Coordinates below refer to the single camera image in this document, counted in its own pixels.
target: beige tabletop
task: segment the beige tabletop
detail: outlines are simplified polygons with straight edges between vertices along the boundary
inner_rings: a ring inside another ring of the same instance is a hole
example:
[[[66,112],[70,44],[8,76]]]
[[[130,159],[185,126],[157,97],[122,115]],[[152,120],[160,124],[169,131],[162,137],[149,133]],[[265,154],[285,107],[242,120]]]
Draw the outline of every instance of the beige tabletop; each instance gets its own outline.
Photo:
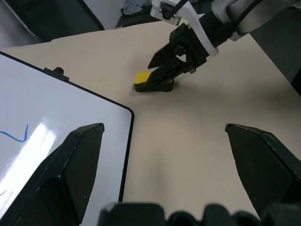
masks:
[[[172,92],[135,92],[135,75],[173,29],[155,22],[4,52],[40,68],[62,67],[70,81],[134,111],[124,201],[157,202],[167,214],[187,210],[197,218],[212,202],[255,213],[225,125],[270,131],[301,159],[301,98],[250,35],[224,43],[196,73],[178,77]]]

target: black cable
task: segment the black cable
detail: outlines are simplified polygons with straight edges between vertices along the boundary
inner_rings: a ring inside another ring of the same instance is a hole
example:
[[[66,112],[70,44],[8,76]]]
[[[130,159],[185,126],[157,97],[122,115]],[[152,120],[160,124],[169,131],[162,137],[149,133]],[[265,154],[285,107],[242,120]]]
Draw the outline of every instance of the black cable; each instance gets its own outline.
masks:
[[[186,2],[188,2],[188,0],[180,0],[169,12],[167,12],[166,17],[168,20],[174,16],[174,14],[176,14],[176,12],[178,12]]]
[[[245,11],[238,17],[238,19],[234,22],[234,27],[237,27],[240,22],[252,11],[262,0],[254,0],[246,9]]]

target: blue marker line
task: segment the blue marker line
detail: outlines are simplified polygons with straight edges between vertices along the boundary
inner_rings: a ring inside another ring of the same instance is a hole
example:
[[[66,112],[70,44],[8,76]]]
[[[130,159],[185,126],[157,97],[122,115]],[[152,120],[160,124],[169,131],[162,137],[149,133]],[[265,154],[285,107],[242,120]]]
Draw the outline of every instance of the blue marker line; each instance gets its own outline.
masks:
[[[24,142],[25,140],[27,140],[27,130],[28,130],[28,124],[26,126],[26,129],[25,129],[25,133],[24,133],[24,139],[23,140],[19,140],[15,137],[13,137],[12,135],[8,134],[7,132],[4,132],[4,131],[0,131],[0,133],[3,133],[4,135],[14,139],[15,141],[18,141],[18,142]]]

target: whiteboard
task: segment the whiteboard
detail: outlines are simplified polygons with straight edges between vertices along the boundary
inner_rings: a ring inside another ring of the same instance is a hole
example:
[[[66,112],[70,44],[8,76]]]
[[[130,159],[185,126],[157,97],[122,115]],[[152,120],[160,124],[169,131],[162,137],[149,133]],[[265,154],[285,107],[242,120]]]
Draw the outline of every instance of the whiteboard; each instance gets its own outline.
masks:
[[[129,108],[0,52],[0,219],[71,131],[102,122],[95,184],[82,223],[96,225],[101,208],[122,199],[133,121]]]

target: whiteboard frame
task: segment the whiteboard frame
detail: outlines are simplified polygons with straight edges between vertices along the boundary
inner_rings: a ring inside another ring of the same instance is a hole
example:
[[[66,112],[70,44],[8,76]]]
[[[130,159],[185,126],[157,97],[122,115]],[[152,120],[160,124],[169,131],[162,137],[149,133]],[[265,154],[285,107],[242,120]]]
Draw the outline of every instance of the whiteboard frame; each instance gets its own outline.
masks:
[[[3,55],[3,56],[5,56],[5,57],[7,57],[7,58],[10,58],[10,59],[15,60],[15,61],[17,61],[17,62],[19,62],[19,63],[22,63],[22,64],[24,64],[24,65],[26,65],[26,66],[28,66],[28,67],[31,67],[31,68],[33,68],[33,69],[39,71],[39,72],[42,72],[42,73],[45,74],[46,76],[54,77],[54,78],[60,80],[61,82],[68,83],[68,84],[70,84],[70,85],[72,85],[72,86],[75,86],[75,87],[77,87],[77,88],[79,88],[79,89],[85,91],[85,92],[88,92],[88,93],[90,93],[90,94],[92,94],[92,95],[95,95],[95,96],[97,96],[97,97],[99,97],[99,98],[102,98],[102,99],[104,99],[104,100],[106,100],[106,101],[109,101],[109,102],[111,102],[111,103],[113,103],[113,104],[115,104],[115,105],[118,105],[118,106],[122,107],[122,108],[125,108],[126,110],[128,110],[128,111],[131,113],[131,116],[132,116],[132,117],[131,117],[131,122],[130,122],[130,129],[129,129],[129,133],[128,133],[126,155],[125,155],[124,164],[123,164],[122,178],[121,178],[120,189],[119,189],[119,197],[118,197],[118,201],[119,201],[119,202],[122,202],[122,201],[123,201],[123,194],[124,194],[125,183],[126,183],[127,165],[128,165],[128,158],[129,158],[129,153],[130,153],[130,146],[131,146],[131,140],[132,140],[133,126],[134,126],[134,118],[135,118],[135,114],[134,114],[134,112],[132,111],[132,109],[130,109],[129,107],[124,106],[124,105],[122,105],[122,104],[120,104],[120,103],[118,103],[118,102],[116,102],[116,101],[113,101],[113,100],[111,100],[111,99],[108,99],[108,98],[106,98],[106,97],[104,97],[104,96],[102,96],[102,95],[100,95],[100,94],[98,94],[98,93],[95,93],[95,92],[93,92],[93,91],[90,91],[90,90],[88,90],[88,89],[86,89],[86,88],[84,88],[84,87],[82,87],[82,86],[79,86],[79,85],[77,85],[77,84],[75,84],[75,83],[73,83],[73,82],[71,82],[71,81],[69,81],[69,80],[67,80],[67,81],[66,81],[66,80],[62,80],[62,79],[57,78],[57,77],[54,76],[54,75],[45,73],[44,70],[42,70],[42,69],[40,69],[40,68],[38,68],[38,67],[36,67],[36,66],[33,66],[33,65],[31,65],[31,64],[29,64],[29,63],[27,63],[27,62],[25,62],[25,61],[22,61],[22,60],[20,60],[20,59],[18,59],[18,58],[15,58],[15,57],[13,57],[13,56],[11,56],[11,55],[8,55],[8,54],[3,53],[3,52],[1,52],[1,51],[0,51],[0,55]]]

